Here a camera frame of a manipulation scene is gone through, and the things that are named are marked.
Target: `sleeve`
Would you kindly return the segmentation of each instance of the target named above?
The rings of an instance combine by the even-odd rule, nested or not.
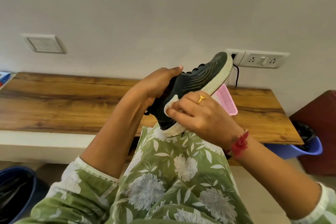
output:
[[[315,209],[300,220],[290,220],[292,224],[336,224],[336,194],[331,188],[321,184],[321,198]]]
[[[46,197],[37,203],[25,223],[104,223],[119,188],[119,180],[77,158],[52,184]]]

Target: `black power cord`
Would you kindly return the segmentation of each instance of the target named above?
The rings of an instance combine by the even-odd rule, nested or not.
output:
[[[235,68],[237,68],[237,79],[236,79],[236,87],[237,87],[237,84],[238,84],[238,78],[239,78],[239,68],[238,68],[235,64],[233,64],[233,66],[234,66]]]

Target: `pink brush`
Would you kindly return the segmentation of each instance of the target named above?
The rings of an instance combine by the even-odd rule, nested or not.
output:
[[[237,107],[225,84],[222,84],[211,97],[216,100],[229,115],[236,115],[238,113]]]

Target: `person's right hand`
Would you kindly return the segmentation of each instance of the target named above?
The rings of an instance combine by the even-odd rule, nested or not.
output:
[[[166,113],[203,140],[230,150],[244,130],[211,96],[203,91],[189,92],[173,103]]]

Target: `sneaker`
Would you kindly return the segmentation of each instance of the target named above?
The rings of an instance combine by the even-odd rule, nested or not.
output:
[[[155,99],[145,115],[153,114],[156,117],[166,137],[174,137],[183,133],[186,128],[168,117],[166,109],[191,91],[202,90],[212,95],[229,76],[232,65],[232,57],[226,52],[220,52],[209,63],[199,65],[192,72],[182,72],[170,80],[163,95]]]

